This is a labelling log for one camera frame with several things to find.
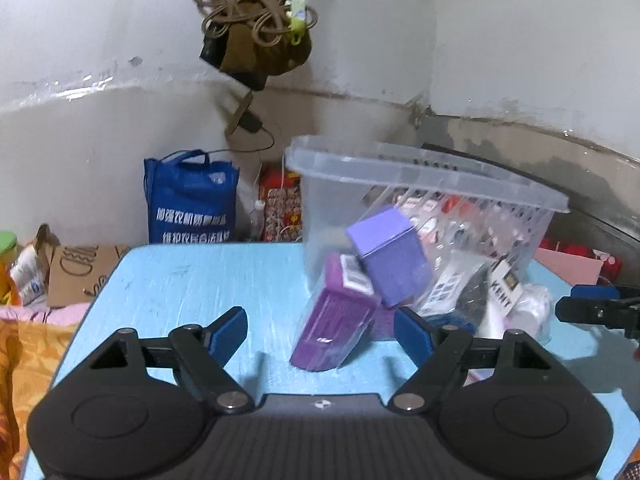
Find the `white Kent cigarette box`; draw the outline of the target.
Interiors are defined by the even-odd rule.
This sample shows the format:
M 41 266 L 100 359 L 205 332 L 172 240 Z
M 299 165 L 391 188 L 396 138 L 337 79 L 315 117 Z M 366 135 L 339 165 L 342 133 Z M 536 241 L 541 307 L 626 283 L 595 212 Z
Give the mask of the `white Kent cigarette box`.
M 495 261 L 488 271 L 486 313 L 478 326 L 478 336 L 497 339 L 506 328 L 506 318 L 520 300 L 523 286 L 504 260 Z

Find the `white blue patterned box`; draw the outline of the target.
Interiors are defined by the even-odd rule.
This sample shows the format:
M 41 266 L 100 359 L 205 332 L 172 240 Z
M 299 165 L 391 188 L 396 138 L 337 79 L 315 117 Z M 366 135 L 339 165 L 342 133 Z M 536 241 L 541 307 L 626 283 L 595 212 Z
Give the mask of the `white blue patterned box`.
M 427 318 L 453 311 L 462 290 L 488 263 L 490 260 L 487 257 L 474 252 L 454 250 L 431 290 L 416 303 L 418 315 Z

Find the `purple box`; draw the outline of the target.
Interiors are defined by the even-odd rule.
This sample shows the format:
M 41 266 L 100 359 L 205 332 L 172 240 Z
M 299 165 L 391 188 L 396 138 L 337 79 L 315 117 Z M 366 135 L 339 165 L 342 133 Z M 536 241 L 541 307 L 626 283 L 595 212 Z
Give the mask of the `purple box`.
M 355 222 L 346 235 L 385 307 L 416 300 L 430 288 L 433 265 L 413 223 L 398 208 L 387 206 Z
M 307 372 L 340 367 L 380 305 L 380 296 L 355 256 L 327 255 L 302 317 L 290 364 Z

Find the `purple box top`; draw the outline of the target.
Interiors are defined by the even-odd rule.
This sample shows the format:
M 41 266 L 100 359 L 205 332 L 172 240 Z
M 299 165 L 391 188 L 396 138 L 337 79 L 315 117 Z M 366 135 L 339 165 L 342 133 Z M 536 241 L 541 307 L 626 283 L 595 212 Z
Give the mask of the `purple box top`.
M 433 265 L 413 223 L 398 208 L 387 206 L 355 222 L 346 235 L 385 307 L 416 300 L 430 288 Z

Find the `clear bag white item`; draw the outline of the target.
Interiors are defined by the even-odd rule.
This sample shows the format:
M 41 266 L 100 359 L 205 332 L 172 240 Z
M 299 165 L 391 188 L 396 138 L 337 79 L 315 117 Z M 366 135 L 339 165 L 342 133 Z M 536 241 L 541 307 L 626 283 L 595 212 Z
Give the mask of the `clear bag white item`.
M 520 299 L 506 318 L 510 330 L 522 330 L 540 344 L 550 340 L 553 297 L 547 287 L 525 284 Z

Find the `blue white medicine box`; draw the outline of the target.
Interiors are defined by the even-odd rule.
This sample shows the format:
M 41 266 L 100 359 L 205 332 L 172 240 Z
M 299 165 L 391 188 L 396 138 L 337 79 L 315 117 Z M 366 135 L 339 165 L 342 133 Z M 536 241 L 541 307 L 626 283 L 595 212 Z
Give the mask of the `blue white medicine box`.
M 425 321 L 429 326 L 434 328 L 444 328 L 445 326 L 455 327 L 457 330 L 475 335 L 477 333 L 476 325 L 465 315 L 459 311 L 452 310 L 447 313 L 437 313 L 427 315 Z

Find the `red plaid blanket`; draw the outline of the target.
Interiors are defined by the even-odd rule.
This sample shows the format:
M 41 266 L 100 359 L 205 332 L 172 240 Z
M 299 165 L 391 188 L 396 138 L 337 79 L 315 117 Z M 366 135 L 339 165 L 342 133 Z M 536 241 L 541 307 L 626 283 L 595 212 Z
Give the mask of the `red plaid blanket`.
M 599 281 L 597 282 L 597 284 L 600 285 L 614 284 L 620 276 L 620 271 L 623 269 L 623 263 L 620 258 L 617 258 L 608 252 L 601 252 L 599 249 L 593 249 L 588 246 L 558 242 L 557 240 L 552 240 L 552 238 L 545 237 L 540 243 L 539 248 L 601 260 L 603 262 L 603 266 L 600 272 Z

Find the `dark wooden headboard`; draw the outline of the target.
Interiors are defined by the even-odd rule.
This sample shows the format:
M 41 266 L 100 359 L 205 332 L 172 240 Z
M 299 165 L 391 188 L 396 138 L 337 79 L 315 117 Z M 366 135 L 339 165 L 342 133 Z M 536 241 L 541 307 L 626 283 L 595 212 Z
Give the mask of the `dark wooden headboard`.
M 460 155 L 515 172 L 565 194 L 570 211 L 558 214 L 548 237 L 559 242 L 589 246 L 620 258 L 616 282 L 639 284 L 639 167 L 618 157 L 608 162 L 612 174 L 553 156 L 546 162 L 510 162 L 494 148 L 465 152 L 437 144 L 424 148 Z

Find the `orange patterned bedsheet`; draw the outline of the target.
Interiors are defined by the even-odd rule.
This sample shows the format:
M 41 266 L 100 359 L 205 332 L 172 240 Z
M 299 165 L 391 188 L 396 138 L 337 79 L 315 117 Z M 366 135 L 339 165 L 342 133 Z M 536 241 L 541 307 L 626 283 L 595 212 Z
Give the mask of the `orange patterned bedsheet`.
M 1 477 L 21 475 L 27 419 L 52 377 L 88 306 L 1 310 Z

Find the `brown cardboard box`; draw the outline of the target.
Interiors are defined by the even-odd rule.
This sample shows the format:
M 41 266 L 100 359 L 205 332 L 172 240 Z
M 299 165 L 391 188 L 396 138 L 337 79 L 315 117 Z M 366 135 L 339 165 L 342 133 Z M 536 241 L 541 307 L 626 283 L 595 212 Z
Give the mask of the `brown cardboard box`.
M 43 223 L 34 238 L 50 308 L 90 302 L 104 287 L 127 245 L 65 246 Z

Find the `green lidded yellow box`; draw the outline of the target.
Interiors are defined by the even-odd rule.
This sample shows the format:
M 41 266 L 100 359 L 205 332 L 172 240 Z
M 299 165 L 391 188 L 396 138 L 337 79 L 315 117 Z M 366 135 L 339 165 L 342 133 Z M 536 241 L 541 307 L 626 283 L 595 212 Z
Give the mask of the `green lidded yellow box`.
M 0 262 L 4 266 L 10 266 L 17 258 L 20 245 L 14 232 L 0 231 Z

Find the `clear plastic perforated basket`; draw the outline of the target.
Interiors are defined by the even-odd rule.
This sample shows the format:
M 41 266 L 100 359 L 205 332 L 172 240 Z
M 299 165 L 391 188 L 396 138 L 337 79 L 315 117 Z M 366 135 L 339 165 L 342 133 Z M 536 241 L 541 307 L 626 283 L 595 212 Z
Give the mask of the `clear plastic perforated basket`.
M 567 197 L 547 185 L 438 151 L 296 136 L 285 163 L 300 175 L 310 284 L 332 252 L 358 259 L 346 229 L 387 206 L 416 228 L 433 265 L 431 286 L 454 250 L 504 259 L 522 276 L 553 216 L 568 211 Z

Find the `blue nonwoven tote bag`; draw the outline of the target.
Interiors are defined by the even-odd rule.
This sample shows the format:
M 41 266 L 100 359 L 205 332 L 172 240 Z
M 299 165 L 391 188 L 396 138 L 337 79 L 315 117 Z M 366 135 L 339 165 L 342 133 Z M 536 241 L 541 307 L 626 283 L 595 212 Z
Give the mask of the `blue nonwoven tote bag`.
M 175 152 L 143 162 L 151 244 L 219 244 L 232 240 L 240 170 L 207 152 Z

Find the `red yellow gift box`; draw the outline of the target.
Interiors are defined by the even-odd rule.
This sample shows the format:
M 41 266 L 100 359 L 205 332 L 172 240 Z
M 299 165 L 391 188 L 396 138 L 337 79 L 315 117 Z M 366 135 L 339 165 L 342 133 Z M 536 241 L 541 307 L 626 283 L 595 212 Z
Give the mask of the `red yellow gift box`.
M 265 203 L 263 242 L 299 242 L 303 234 L 300 175 L 281 165 L 262 168 L 258 198 Z

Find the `brown hanging bag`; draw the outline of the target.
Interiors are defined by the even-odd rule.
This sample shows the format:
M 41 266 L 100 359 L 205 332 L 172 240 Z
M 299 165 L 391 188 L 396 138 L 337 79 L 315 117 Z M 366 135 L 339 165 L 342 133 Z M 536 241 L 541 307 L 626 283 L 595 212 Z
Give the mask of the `brown hanging bag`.
M 307 0 L 193 0 L 201 14 L 200 58 L 253 91 L 309 58 L 318 12 Z

